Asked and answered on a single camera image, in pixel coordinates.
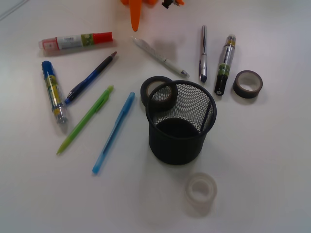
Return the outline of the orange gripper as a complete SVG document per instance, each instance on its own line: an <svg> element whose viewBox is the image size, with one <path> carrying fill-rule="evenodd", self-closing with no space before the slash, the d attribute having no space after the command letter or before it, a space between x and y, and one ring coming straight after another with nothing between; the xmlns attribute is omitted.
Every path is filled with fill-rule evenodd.
<svg viewBox="0 0 311 233"><path fill-rule="evenodd" d="M162 5L168 9L172 4L180 6L184 5L183 0L163 0ZM133 31L137 31L140 21L141 0L129 0L131 25Z"/></svg>

